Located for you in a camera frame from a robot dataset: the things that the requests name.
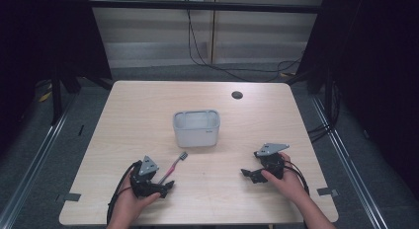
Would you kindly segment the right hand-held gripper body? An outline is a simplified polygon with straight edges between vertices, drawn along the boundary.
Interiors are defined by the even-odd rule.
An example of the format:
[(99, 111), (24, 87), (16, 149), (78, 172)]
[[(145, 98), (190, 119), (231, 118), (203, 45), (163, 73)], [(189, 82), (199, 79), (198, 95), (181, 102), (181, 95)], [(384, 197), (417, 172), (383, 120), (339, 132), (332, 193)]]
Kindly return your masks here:
[(258, 151), (254, 152), (254, 156), (260, 160), (266, 171), (281, 179), (284, 174), (285, 160), (279, 152), (289, 147), (288, 144), (265, 143)]

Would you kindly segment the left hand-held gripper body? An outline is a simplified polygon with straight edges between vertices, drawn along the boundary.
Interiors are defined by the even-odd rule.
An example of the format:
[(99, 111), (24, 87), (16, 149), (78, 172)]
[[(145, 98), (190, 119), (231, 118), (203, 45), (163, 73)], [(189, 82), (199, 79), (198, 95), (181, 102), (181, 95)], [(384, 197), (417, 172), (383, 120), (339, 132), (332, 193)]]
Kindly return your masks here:
[(152, 182), (159, 170), (157, 164), (147, 155), (139, 161), (130, 174), (130, 184), (136, 197), (147, 197), (164, 188)]

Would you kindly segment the pink and grey toothbrush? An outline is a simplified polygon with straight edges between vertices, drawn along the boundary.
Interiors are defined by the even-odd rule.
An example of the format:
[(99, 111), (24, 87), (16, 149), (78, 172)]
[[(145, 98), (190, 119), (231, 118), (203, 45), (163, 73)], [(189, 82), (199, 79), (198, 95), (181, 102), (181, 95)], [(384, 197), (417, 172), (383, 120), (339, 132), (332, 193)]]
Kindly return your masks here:
[(160, 179), (160, 181), (158, 182), (158, 184), (159, 185), (162, 185), (167, 180), (167, 178), (175, 171), (177, 164), (180, 161), (184, 161), (187, 157), (188, 157), (188, 153), (187, 152), (181, 153), (179, 155), (179, 157), (173, 162), (172, 166), (165, 173), (165, 175)]

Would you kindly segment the grey plastic container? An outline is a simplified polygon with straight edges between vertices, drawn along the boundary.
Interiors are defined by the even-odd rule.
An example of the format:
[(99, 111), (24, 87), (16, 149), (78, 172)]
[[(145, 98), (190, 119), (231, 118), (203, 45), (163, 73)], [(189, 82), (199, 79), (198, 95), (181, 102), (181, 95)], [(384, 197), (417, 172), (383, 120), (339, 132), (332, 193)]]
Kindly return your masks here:
[(214, 146), (220, 117), (216, 110), (184, 111), (173, 115), (177, 145), (182, 148)]

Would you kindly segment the person's left hand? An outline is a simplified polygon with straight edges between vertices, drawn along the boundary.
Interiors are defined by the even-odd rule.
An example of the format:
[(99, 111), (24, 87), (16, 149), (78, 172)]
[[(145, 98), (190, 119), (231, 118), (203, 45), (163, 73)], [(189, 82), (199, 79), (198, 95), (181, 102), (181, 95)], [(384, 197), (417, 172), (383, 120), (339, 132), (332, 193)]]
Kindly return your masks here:
[(156, 201), (159, 196), (160, 193), (157, 192), (144, 198), (138, 198), (134, 195), (132, 189), (120, 192), (110, 222), (122, 221), (132, 224), (141, 212)]

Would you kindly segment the person's right hand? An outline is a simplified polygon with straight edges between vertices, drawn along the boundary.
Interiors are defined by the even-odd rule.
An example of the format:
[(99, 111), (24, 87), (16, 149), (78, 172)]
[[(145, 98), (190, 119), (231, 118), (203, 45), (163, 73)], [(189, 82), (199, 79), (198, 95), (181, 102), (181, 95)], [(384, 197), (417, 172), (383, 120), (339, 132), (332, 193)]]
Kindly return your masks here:
[(262, 176), (268, 182), (272, 183), (283, 196), (289, 199), (298, 208), (308, 206), (311, 198), (305, 192), (296, 173), (292, 171), (291, 158), (284, 152), (280, 152), (280, 155), (284, 158), (285, 165), (288, 166), (288, 168), (284, 170), (283, 178), (279, 180), (266, 170), (262, 171)]

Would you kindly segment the grey tape piece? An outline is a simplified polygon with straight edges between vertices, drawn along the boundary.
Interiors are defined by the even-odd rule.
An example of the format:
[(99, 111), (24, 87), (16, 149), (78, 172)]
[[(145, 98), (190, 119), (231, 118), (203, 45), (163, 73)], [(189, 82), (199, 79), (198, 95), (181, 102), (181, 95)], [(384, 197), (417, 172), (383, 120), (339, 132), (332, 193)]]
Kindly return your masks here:
[(64, 194), (59, 194), (55, 201), (56, 202), (66, 202), (66, 201), (78, 201), (81, 197), (80, 193), (64, 193)]
[(332, 197), (335, 197), (339, 194), (336, 190), (331, 189), (331, 188), (318, 189), (317, 192), (320, 196), (330, 195)]

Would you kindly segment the black metal stand leg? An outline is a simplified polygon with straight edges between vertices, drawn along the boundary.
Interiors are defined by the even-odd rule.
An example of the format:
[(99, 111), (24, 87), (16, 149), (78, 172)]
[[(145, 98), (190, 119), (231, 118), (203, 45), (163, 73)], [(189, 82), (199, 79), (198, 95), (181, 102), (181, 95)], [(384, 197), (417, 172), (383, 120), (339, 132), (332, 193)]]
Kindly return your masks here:
[(51, 93), (52, 93), (52, 104), (53, 104), (53, 116), (52, 116), (52, 125), (56, 125), (60, 120), (63, 110), (62, 110), (62, 100), (61, 100), (61, 84), (60, 80), (57, 77), (51, 79)]

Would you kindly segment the black curtain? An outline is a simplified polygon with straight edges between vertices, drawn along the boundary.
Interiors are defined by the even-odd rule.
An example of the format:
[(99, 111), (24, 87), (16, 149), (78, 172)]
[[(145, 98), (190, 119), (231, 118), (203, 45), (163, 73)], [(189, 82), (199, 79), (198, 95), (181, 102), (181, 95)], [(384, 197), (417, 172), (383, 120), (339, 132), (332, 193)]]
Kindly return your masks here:
[(38, 82), (57, 77), (69, 93), (78, 79), (112, 77), (88, 0), (0, 0), (0, 158), (22, 129)]
[(332, 79), (419, 201), (419, 0), (322, 0), (301, 64), (316, 93)]

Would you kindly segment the black horizontal metal bar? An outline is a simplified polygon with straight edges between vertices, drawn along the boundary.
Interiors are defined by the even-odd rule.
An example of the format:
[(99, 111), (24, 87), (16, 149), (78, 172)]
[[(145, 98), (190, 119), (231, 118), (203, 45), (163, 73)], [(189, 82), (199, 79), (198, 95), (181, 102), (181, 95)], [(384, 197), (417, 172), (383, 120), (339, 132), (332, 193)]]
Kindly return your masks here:
[(222, 2), (90, 0), (89, 4), (92, 7), (97, 7), (97, 8), (130, 8), (130, 9), (244, 11), (244, 12), (299, 13), (299, 14), (319, 14), (324, 11), (324, 9), (320, 6), (222, 3)]

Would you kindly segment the silver floor rail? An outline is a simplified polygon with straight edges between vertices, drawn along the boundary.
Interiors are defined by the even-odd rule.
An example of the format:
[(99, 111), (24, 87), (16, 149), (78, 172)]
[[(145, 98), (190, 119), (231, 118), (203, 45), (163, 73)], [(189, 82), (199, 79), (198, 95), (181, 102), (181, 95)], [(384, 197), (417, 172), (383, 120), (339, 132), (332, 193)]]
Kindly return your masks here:
[(42, 166), (44, 165), (44, 162), (46, 161), (49, 152), (54, 145), (56, 138), (59, 136), (61, 129), (66, 123), (68, 112), (71, 110), (77, 98), (77, 94), (70, 96), (62, 115), (59, 117), (56, 123), (49, 128), (41, 146), (38, 148), (38, 152), (35, 155), (34, 160), (29, 165), (28, 170), (19, 181), (16, 190), (0, 214), (0, 229), (12, 229), (16, 218), (18, 217), (26, 199), (28, 198), (34, 182), (38, 177)]
[(361, 202), (361, 205), (368, 215), (374, 229), (389, 229), (380, 209), (377, 206), (376, 201), (368, 190), (358, 169), (351, 159), (351, 155), (343, 143), (338, 131), (331, 126), (331, 123), (327, 119), (325, 108), (320, 99), (314, 97), (312, 102), (322, 124), (326, 127), (328, 138), (334, 146), (334, 149), (336, 150), (336, 153), (349, 177), (349, 180)]

